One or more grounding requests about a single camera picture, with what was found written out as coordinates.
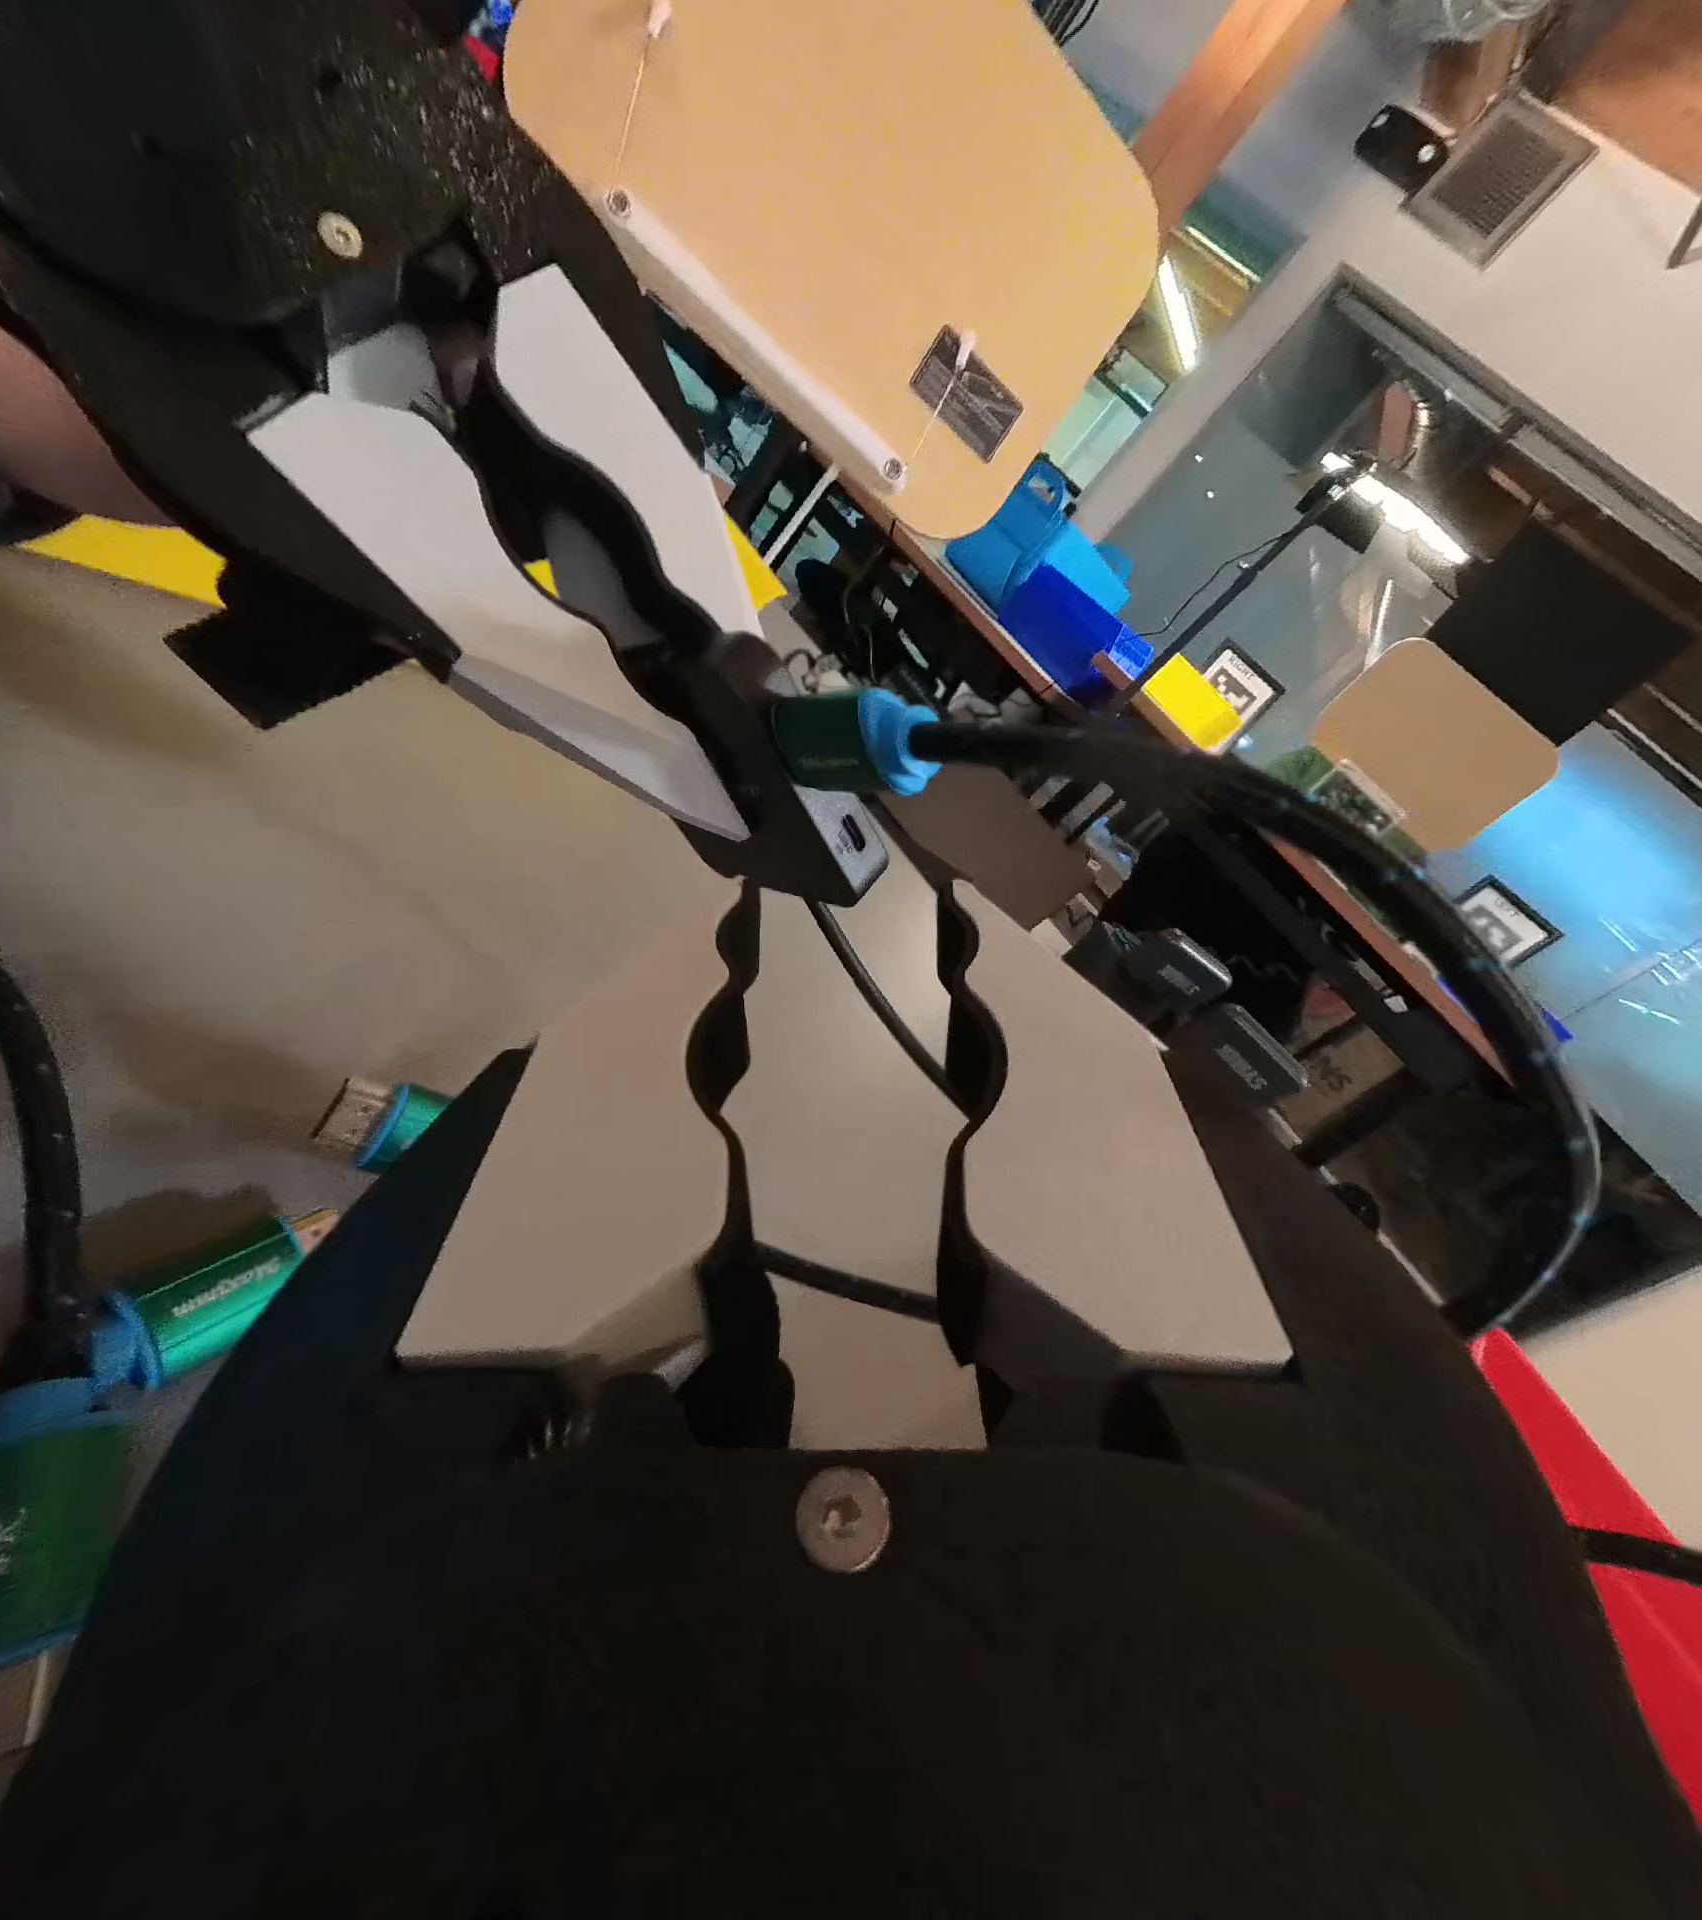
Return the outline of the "black wall monitor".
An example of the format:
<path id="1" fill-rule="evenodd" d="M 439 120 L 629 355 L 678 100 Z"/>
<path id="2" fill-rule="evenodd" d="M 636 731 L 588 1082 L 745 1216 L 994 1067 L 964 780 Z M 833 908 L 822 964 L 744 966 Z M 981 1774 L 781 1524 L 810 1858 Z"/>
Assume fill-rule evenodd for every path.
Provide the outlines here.
<path id="1" fill-rule="evenodd" d="M 1556 748 L 1691 644 L 1677 619 L 1537 524 L 1463 567 L 1427 640 Z"/>

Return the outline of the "framed marker tag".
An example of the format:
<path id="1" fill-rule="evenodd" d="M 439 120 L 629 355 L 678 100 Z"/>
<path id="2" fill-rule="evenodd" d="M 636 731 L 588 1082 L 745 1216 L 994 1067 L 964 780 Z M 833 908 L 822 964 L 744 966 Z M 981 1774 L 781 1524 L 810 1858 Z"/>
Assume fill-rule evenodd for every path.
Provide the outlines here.
<path id="1" fill-rule="evenodd" d="M 1218 646 L 1200 677 L 1229 708 L 1234 734 L 1245 731 L 1286 694 L 1283 681 L 1234 642 Z"/>
<path id="2" fill-rule="evenodd" d="M 1454 908 L 1505 968 L 1523 966 L 1562 938 L 1558 923 L 1496 876 L 1479 876 L 1460 889 Z"/>

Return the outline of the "red plastic bin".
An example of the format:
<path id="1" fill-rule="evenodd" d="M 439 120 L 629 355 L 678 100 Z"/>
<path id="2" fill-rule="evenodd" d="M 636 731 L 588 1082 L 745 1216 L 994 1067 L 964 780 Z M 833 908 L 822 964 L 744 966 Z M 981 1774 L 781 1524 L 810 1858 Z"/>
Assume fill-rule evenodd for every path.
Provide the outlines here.
<path id="1" fill-rule="evenodd" d="M 1472 1341 L 1470 1352 L 1569 1527 L 1610 1527 L 1679 1543 L 1514 1338 L 1487 1332 Z M 1639 1714 L 1702 1828 L 1702 1592 L 1583 1564 Z"/>

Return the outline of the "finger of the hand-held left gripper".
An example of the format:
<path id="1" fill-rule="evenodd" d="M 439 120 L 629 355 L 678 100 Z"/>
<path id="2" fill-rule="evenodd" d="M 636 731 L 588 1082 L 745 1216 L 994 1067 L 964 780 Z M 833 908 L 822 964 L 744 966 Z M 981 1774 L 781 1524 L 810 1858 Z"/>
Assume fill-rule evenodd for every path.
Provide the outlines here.
<path id="1" fill-rule="evenodd" d="M 702 462 L 575 284 L 508 284 L 467 390 L 467 476 L 499 557 L 478 659 L 776 659 Z"/>
<path id="2" fill-rule="evenodd" d="M 476 474 L 429 419 L 310 393 L 246 437 L 449 644 L 461 699 L 676 822 L 742 841 L 745 822 L 694 734 L 508 553 Z"/>

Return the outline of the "wooden post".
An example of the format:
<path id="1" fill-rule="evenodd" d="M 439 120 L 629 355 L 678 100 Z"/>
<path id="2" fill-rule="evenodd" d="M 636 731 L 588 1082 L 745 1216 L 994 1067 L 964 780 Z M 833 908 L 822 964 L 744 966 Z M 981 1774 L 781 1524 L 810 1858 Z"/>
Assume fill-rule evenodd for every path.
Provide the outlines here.
<path id="1" fill-rule="evenodd" d="M 1155 207 L 1175 233 L 1224 159 L 1261 117 L 1343 2 L 1232 2 L 1132 137 Z"/>

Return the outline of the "black USB hub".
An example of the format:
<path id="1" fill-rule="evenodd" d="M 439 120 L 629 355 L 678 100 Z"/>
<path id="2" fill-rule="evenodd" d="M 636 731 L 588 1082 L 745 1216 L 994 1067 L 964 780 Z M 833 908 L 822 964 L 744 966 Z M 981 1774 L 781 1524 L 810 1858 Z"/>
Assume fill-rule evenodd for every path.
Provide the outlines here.
<path id="1" fill-rule="evenodd" d="M 770 731 L 789 778 L 808 787 L 899 796 L 956 764 L 1102 781 L 1125 801 L 1197 809 L 1270 836 L 1316 860 L 1354 896 L 1383 906 L 1483 1033 L 1511 1096 L 1550 1132 L 1558 1166 L 1558 1221 L 1533 1225 L 1514 1251 L 1497 1255 L 1473 1292 L 1445 1305 L 1445 1319 L 1463 1338 L 1511 1332 L 1564 1279 L 1601 1193 L 1593 1116 L 1530 996 L 1462 909 L 1373 834 L 1229 756 L 1111 724 L 946 720 L 867 685 L 776 698 Z"/>
<path id="2" fill-rule="evenodd" d="M 771 730 L 771 710 L 795 696 L 779 653 L 761 636 L 713 633 L 671 648 L 662 675 L 744 826 L 731 838 L 679 824 L 702 864 L 794 899 L 858 904 L 884 876 L 887 845 L 859 798 L 789 769 Z"/>

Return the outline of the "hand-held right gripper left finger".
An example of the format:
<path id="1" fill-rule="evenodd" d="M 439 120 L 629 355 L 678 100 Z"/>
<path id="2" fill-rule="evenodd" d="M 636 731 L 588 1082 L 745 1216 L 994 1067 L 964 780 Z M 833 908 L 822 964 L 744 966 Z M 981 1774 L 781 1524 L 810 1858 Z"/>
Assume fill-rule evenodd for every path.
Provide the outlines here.
<path id="1" fill-rule="evenodd" d="M 529 1043 L 397 1338 L 411 1368 L 527 1365 L 583 1407 L 686 1360 L 694 1436 L 781 1447 L 795 1386 L 723 1109 L 752 1063 L 761 892 L 733 887 Z"/>

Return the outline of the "yellow plastic bin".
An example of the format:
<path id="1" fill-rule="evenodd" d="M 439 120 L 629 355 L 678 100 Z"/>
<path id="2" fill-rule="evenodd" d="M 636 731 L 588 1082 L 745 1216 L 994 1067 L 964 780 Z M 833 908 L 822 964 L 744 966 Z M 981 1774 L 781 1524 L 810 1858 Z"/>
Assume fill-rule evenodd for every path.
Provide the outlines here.
<path id="1" fill-rule="evenodd" d="M 1130 701 L 1141 722 L 1177 748 L 1215 756 L 1241 730 L 1241 711 L 1182 653 L 1167 655 Z"/>

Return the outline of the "person's left hand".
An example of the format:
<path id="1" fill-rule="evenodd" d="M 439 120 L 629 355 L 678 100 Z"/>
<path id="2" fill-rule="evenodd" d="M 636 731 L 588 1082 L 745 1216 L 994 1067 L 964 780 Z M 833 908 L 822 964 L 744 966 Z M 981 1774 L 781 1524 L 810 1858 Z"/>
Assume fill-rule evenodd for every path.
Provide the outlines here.
<path id="1" fill-rule="evenodd" d="M 172 525 L 52 370 L 2 326 L 0 480 L 69 515 Z"/>

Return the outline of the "light blue caddy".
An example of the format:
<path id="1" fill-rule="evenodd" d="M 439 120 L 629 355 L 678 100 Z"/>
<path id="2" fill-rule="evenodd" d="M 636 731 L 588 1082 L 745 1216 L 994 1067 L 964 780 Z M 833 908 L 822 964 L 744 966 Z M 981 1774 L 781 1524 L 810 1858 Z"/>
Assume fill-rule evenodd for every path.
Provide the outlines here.
<path id="1" fill-rule="evenodd" d="M 1071 482 L 1043 453 L 1031 458 L 981 528 L 948 539 L 939 561 L 986 608 L 1002 611 L 1037 569 L 1049 567 L 1104 611 L 1130 598 L 1130 557 L 1092 539 L 1073 518 Z"/>

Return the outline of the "wooden board with black label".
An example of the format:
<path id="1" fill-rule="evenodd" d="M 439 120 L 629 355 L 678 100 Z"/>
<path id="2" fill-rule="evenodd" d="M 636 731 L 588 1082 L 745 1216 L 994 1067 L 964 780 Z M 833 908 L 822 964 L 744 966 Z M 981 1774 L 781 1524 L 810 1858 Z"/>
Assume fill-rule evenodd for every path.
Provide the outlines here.
<path id="1" fill-rule="evenodd" d="M 645 291 L 929 539 L 1154 285 L 1151 186 L 1029 4 L 517 4 L 502 92 Z"/>

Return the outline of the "wooden board on clear stand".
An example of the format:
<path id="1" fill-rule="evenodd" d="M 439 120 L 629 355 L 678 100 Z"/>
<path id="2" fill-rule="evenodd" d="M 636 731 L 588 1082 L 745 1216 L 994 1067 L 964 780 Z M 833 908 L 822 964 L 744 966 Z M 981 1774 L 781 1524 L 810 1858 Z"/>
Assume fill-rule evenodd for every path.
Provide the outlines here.
<path id="1" fill-rule="evenodd" d="M 1551 739 L 1422 636 L 1367 662 L 1317 711 L 1309 745 L 1426 851 L 1462 849 L 1560 772 Z"/>

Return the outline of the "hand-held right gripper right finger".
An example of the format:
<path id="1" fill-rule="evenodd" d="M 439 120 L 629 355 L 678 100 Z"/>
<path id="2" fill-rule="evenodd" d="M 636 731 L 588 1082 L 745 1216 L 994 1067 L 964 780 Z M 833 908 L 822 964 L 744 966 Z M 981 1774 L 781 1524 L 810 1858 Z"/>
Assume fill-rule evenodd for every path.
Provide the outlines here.
<path id="1" fill-rule="evenodd" d="M 933 1303 L 984 1443 L 1180 1451 L 1296 1354 L 1164 1049 L 969 879 L 936 897 L 957 1129 Z"/>

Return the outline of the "wall air vent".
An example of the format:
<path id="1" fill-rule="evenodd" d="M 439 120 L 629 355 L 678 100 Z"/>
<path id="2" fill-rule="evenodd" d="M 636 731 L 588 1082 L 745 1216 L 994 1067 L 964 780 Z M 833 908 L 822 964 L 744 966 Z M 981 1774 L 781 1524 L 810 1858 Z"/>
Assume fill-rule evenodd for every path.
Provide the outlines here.
<path id="1" fill-rule="evenodd" d="M 1486 271 L 1595 159 L 1566 113 L 1516 89 L 1467 128 L 1433 125 L 1397 211 L 1439 247 Z"/>

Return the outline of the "dark blue plastic bin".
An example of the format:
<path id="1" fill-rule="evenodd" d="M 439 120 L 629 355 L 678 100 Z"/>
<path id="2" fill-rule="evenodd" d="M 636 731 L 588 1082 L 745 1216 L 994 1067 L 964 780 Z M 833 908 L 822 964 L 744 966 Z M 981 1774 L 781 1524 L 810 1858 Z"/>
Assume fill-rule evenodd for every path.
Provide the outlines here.
<path id="1" fill-rule="evenodd" d="M 998 622 L 1064 698 L 1087 710 L 1107 708 L 1155 648 L 1047 561 L 1008 589 Z"/>

